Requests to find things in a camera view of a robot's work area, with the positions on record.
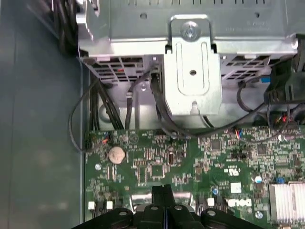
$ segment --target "capacitor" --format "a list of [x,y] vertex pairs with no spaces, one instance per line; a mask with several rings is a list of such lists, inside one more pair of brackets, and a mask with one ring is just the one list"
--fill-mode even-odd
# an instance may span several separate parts
[[112,163],[118,165],[124,160],[125,151],[119,146],[114,146],[109,150],[108,158]]
[[213,193],[214,195],[218,195],[218,194],[219,194],[218,188],[212,187],[212,193]]
[[168,154],[168,163],[170,165],[173,164],[173,152],[169,152],[169,154]]
[[263,181],[263,179],[262,179],[261,176],[256,176],[256,177],[254,178],[254,182],[257,183],[257,184],[262,183],[262,181]]

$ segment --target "screw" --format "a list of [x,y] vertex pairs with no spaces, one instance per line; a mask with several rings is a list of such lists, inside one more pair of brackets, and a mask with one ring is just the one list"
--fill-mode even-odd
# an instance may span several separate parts
[[181,207],[180,205],[176,205],[176,206],[175,206],[175,209],[176,209],[176,210],[182,210],[182,207]]
[[209,216],[216,216],[216,212],[214,212],[214,211],[207,211],[207,213],[208,213],[208,215]]
[[146,89],[147,89],[146,84],[143,83],[143,84],[141,85],[141,90],[142,90],[143,92],[145,92]]
[[95,170],[100,171],[102,169],[102,165],[101,164],[96,164],[95,165]]
[[262,218],[263,218],[262,212],[257,211],[257,212],[255,213],[255,217],[258,218],[258,219],[262,219]]
[[189,28],[186,29],[185,31],[185,35],[188,38],[193,38],[195,36],[195,29],[193,26],[189,26]]

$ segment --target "wire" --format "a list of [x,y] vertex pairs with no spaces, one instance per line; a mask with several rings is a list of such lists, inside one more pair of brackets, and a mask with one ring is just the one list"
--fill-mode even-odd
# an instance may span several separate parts
[[[255,78],[252,78],[246,82],[244,82],[242,85],[240,85],[238,91],[237,91],[237,94],[236,94],[236,99],[237,99],[237,103],[238,105],[246,112],[252,112],[253,110],[251,108],[249,108],[242,100],[242,96],[241,96],[241,93],[242,93],[242,90],[246,87],[246,85],[248,83],[252,83],[252,82],[255,82],[257,80],[260,80],[260,79],[263,79],[263,78],[266,78],[266,76],[258,76],[258,77],[255,77]],[[261,113],[261,112],[258,112],[257,113],[258,115],[260,115],[264,120],[267,120],[267,117],[264,113]]]
[[183,134],[185,136],[189,136],[189,137],[209,137],[213,134],[219,133],[220,131],[224,131],[226,129],[233,128],[234,126],[238,125],[240,122],[243,122],[244,120],[250,118],[251,116],[253,116],[257,112],[259,112],[261,109],[263,109],[266,106],[265,104],[261,104],[256,109],[254,109],[252,112],[250,112],[249,114],[247,114],[244,117],[239,118],[238,120],[236,120],[232,123],[229,123],[229,124],[227,124],[223,127],[216,128],[216,129],[213,129],[213,130],[209,130],[209,131],[206,131],[204,133],[192,134],[188,130],[183,129],[181,127],[178,127],[177,124],[168,115],[167,110],[166,110],[166,106],[165,106],[163,98],[162,98],[162,93],[161,93],[161,90],[160,90],[160,87],[159,87],[159,82],[158,82],[157,77],[152,77],[151,87],[152,87],[152,93],[153,93],[153,96],[155,98],[157,107],[160,111],[160,114],[161,114],[162,118],[166,121],[167,125],[170,128],[172,128],[173,130],[177,131],[178,133]]
[[[135,82],[132,83],[130,88],[128,89],[128,93],[133,94],[133,91],[136,87],[136,85],[143,83],[144,81],[148,80],[150,77],[151,71],[144,73],[142,77],[137,79]],[[129,98],[127,98],[127,113],[125,118],[125,129],[129,130],[130,128],[130,120],[132,117],[132,104],[133,104],[133,95],[131,95]]]
[[79,98],[79,100],[77,101],[77,103],[74,105],[74,107],[72,108],[72,111],[69,114],[69,119],[68,119],[68,129],[69,129],[69,135],[70,135],[70,139],[74,145],[74,147],[80,152],[80,153],[86,153],[84,150],[82,150],[79,145],[76,143],[75,138],[73,136],[73,130],[72,130],[72,118],[73,118],[73,114],[76,110],[76,108],[79,106],[79,104],[82,102],[82,100],[89,94],[90,90],[97,84],[97,82],[99,81],[98,78],[96,78],[91,84],[90,86],[86,89],[86,91],[83,93],[83,95]]
[[[267,116],[269,117],[269,120],[268,120],[268,123],[270,124],[270,105],[268,105],[268,108],[267,108]],[[289,105],[287,105],[287,117],[290,117],[290,107]],[[283,130],[285,130],[287,128],[289,124],[289,118],[286,119],[286,122],[284,125],[282,125],[282,127],[274,134],[274,135],[271,135],[270,137],[266,138],[266,139],[263,139],[263,140],[258,140],[258,141],[252,141],[252,140],[245,140],[245,139],[242,139],[240,138],[239,140],[242,141],[242,142],[247,142],[247,143],[264,143],[264,142],[268,142],[270,141],[271,139],[273,138],[276,138],[278,137]]]
[[205,123],[207,124],[208,127],[215,128],[206,115],[203,115],[201,117],[205,121]]
[[54,24],[63,54],[75,55],[77,51],[76,13],[75,0],[54,0]]
[[93,130],[93,90],[90,90],[90,102],[89,102],[89,130]]
[[169,131],[165,126],[164,124],[162,123],[162,116],[160,114],[160,111],[156,105],[156,112],[157,112],[157,116],[158,116],[158,120],[159,120],[159,123],[161,124],[161,129],[164,133],[166,133],[168,136],[170,136],[172,139],[176,139],[177,138],[177,134],[176,133],[173,133],[172,131]]
[[98,92],[99,92],[100,97],[103,101],[103,104],[106,108],[107,114],[110,118],[110,121],[113,125],[113,128],[115,130],[124,129],[123,124],[122,124],[121,119],[120,119],[120,116],[118,114],[118,111],[117,111],[116,107],[114,106],[112,99],[108,95],[104,84],[101,81],[99,81],[97,83],[97,85],[98,85]]
[[98,95],[95,87],[92,88],[92,100],[93,100],[93,122],[94,129],[101,130],[100,122],[99,122],[99,103],[98,103]]

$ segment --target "cable bundle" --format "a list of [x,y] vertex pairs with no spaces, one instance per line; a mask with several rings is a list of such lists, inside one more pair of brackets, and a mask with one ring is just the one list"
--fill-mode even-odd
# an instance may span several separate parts
[[77,3],[75,0],[54,0],[54,24],[61,53],[77,54]]

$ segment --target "gray metal panel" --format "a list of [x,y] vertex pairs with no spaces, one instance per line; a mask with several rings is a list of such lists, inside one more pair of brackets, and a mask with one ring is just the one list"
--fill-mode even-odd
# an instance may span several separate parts
[[81,157],[67,134],[79,65],[59,54],[27,3],[1,3],[0,228],[68,229],[80,221]]

